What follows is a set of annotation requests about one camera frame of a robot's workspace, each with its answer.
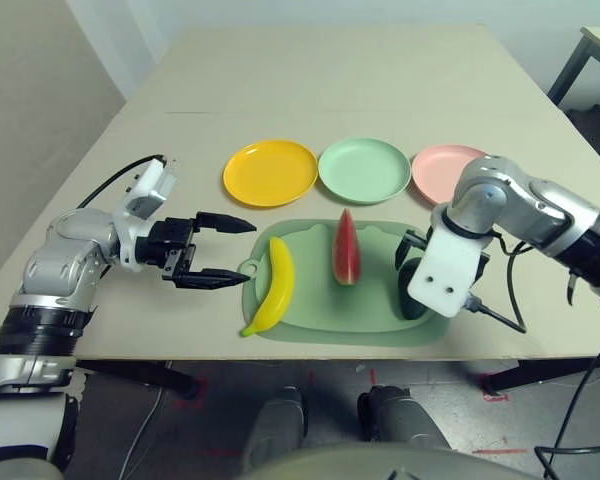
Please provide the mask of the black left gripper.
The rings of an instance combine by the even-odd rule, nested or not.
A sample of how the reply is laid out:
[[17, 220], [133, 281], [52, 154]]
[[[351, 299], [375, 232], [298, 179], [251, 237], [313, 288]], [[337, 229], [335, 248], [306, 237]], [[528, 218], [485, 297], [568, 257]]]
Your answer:
[[205, 268], [197, 272], [190, 271], [195, 253], [191, 240], [193, 234], [203, 228], [229, 234], [257, 230], [247, 220], [226, 214], [198, 212], [195, 219], [167, 217], [157, 221], [148, 234], [137, 237], [135, 260], [138, 264], [158, 268], [161, 278], [172, 282], [177, 288], [216, 290], [247, 282], [248, 275], [230, 270]]

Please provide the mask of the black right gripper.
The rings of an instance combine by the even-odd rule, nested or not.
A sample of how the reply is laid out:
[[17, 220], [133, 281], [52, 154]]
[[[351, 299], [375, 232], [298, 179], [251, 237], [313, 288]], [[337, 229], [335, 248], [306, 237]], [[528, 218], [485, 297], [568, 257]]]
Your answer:
[[[407, 229], [396, 248], [394, 254], [394, 267], [396, 271], [400, 271], [401, 268], [412, 259], [421, 259], [427, 248], [430, 239], [430, 231], [426, 234], [422, 234], [414, 229]], [[484, 270], [490, 261], [490, 255], [485, 251], [480, 254], [477, 270], [474, 276], [474, 280], [468, 290], [468, 295], [471, 295], [471, 289], [473, 286], [482, 278]]]

